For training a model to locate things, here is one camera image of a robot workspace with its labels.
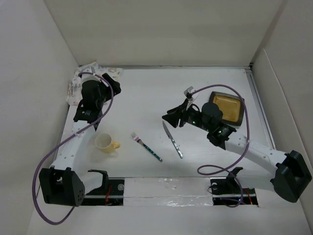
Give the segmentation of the floral patterned cloth placemat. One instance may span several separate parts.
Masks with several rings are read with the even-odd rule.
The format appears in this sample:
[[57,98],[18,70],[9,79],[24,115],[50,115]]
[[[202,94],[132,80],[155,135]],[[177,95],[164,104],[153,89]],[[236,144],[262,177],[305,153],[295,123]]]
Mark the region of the floral patterned cloth placemat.
[[98,78],[88,74],[84,74],[82,77],[80,77],[79,73],[81,72],[91,72],[100,76],[107,73],[114,81],[118,82],[119,78],[122,76],[123,69],[104,67],[99,65],[97,62],[78,67],[74,73],[74,78],[68,86],[67,103],[70,106],[77,106],[82,100],[81,91],[83,82],[88,80],[100,81]]

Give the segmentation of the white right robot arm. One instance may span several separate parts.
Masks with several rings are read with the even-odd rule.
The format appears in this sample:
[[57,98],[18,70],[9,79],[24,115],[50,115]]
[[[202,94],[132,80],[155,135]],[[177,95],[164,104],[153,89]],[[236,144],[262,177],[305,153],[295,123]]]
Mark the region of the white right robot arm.
[[205,103],[201,109],[183,104],[167,111],[162,119],[174,128],[188,123],[207,131],[207,139],[216,147],[244,155],[267,173],[249,173],[240,166],[232,168],[222,179],[211,180],[214,195],[240,194],[244,188],[274,191],[284,200],[295,203],[312,180],[310,171],[296,151],[285,153],[255,141],[249,141],[235,128],[223,123],[223,113],[214,103]]

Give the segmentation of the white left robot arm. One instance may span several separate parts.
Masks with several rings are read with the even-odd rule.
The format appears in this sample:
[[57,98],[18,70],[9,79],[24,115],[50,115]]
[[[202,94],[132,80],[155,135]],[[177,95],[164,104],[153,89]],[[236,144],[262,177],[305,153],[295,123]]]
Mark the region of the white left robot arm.
[[106,171],[90,169],[82,173],[81,170],[87,157],[87,145],[103,118],[103,106],[121,93],[120,84],[107,73],[81,72],[79,77],[83,80],[82,99],[73,118],[72,138],[64,144],[51,166],[42,168],[39,173],[47,204],[78,207],[88,193],[104,194],[109,189]]

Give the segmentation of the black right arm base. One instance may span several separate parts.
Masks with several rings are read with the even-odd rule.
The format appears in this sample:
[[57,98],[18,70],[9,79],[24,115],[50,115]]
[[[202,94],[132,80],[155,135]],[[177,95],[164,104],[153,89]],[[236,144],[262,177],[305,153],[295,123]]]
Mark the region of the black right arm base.
[[225,177],[210,178],[210,186],[207,191],[212,195],[213,205],[224,205],[234,207],[240,205],[258,205],[256,191],[254,188],[243,188],[241,190],[234,179],[228,181]]

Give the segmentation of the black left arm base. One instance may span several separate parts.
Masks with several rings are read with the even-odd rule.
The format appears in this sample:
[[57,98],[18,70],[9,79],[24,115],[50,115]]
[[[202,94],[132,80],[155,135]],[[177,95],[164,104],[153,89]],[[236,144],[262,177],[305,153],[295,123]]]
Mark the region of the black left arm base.
[[96,188],[89,192],[82,206],[123,206],[124,202],[124,178],[109,178],[108,185],[104,188]]

